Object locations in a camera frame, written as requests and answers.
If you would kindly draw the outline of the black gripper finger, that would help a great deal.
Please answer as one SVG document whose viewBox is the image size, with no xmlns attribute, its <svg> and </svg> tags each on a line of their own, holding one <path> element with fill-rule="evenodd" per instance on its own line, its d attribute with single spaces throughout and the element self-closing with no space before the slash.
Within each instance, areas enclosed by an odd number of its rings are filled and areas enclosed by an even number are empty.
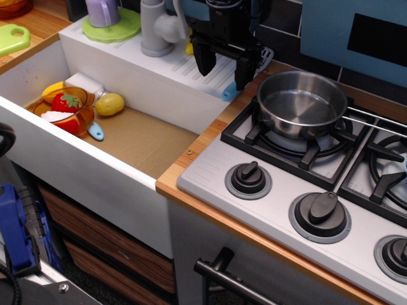
<svg viewBox="0 0 407 305">
<path fill-rule="evenodd" d="M 216 53 L 212 50 L 210 41 L 198 34 L 191 36 L 191 43 L 198 70 L 202 76 L 206 76 L 216 64 Z"/>
<path fill-rule="evenodd" d="M 240 57 L 236 61 L 235 83 L 237 91 L 242 91 L 250 83 L 259 65 L 259 58 Z"/>
</svg>

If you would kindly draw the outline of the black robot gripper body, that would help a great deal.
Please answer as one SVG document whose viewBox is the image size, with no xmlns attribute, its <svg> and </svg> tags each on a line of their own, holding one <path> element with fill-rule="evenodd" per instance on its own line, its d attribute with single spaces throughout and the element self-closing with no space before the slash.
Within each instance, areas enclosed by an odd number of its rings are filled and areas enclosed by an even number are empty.
<svg viewBox="0 0 407 305">
<path fill-rule="evenodd" d="M 192 18 L 192 35 L 208 39 L 215 53 L 238 60 L 259 58 L 263 45 L 254 37 L 254 24 L 262 13 L 262 1 L 206 1 L 207 20 Z"/>
</svg>

